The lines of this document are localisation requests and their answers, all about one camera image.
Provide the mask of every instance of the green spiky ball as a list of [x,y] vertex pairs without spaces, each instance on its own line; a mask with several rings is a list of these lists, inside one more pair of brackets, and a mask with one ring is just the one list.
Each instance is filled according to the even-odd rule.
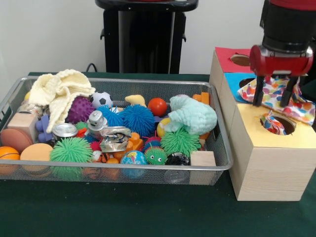
[[161,139],[161,147],[167,156],[174,152],[181,152],[190,157],[191,152],[201,148],[198,135],[190,135],[183,127],[176,132],[166,132]]
[[168,160],[166,152],[160,147],[149,147],[145,152],[148,164],[160,165],[165,164]]
[[[90,144],[79,137],[65,138],[57,142],[50,153],[50,161],[55,162],[90,162],[92,149]],[[51,166],[51,172],[65,181],[79,181],[82,167]]]
[[77,128],[77,130],[88,128],[88,124],[86,122],[77,122],[76,128]]

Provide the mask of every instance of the table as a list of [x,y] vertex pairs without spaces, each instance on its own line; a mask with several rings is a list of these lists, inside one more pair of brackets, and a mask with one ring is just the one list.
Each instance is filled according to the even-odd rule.
[[[208,75],[87,76],[208,81]],[[300,202],[238,202],[228,172],[213,187],[2,180],[0,217],[4,237],[314,237],[316,175]]]

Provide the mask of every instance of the wire mesh basket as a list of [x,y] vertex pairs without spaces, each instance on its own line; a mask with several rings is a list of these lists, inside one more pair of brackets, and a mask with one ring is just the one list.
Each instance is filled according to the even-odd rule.
[[[0,104],[0,130],[21,105],[25,94],[30,91],[38,77],[18,80]],[[205,82],[155,81],[130,79],[94,79],[90,82],[96,91],[106,91],[115,98],[114,105],[124,107],[125,96],[141,94],[146,102],[154,97],[169,101],[172,96],[209,92],[211,104],[218,116],[218,123],[205,142],[205,149],[213,151],[216,166],[133,165],[106,163],[74,163],[50,161],[25,161],[0,159],[0,179],[38,181],[81,181],[149,184],[204,184],[214,185],[224,170],[233,165],[232,153],[224,126],[223,116],[215,88]],[[55,176],[54,170],[62,168],[70,175]],[[128,174],[139,174],[132,178]]]

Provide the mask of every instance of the wooden cube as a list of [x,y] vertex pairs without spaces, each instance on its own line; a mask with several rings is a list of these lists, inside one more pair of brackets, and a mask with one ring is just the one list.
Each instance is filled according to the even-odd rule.
[[38,132],[35,123],[38,117],[34,114],[16,113],[8,124],[8,128],[20,129],[26,132],[33,140],[36,141]]
[[[216,166],[213,152],[197,151],[191,153],[191,166]],[[210,171],[191,171],[190,184],[210,185],[215,172]]]
[[316,167],[316,133],[291,120],[292,134],[273,134],[260,123],[268,111],[237,104],[230,135],[235,194],[243,201],[298,201]]

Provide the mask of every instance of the red ball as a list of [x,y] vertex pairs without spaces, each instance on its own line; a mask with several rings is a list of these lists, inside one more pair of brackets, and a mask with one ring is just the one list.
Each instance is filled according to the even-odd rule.
[[154,116],[163,116],[168,109],[167,103],[161,98],[151,99],[148,104],[148,109],[154,114]]

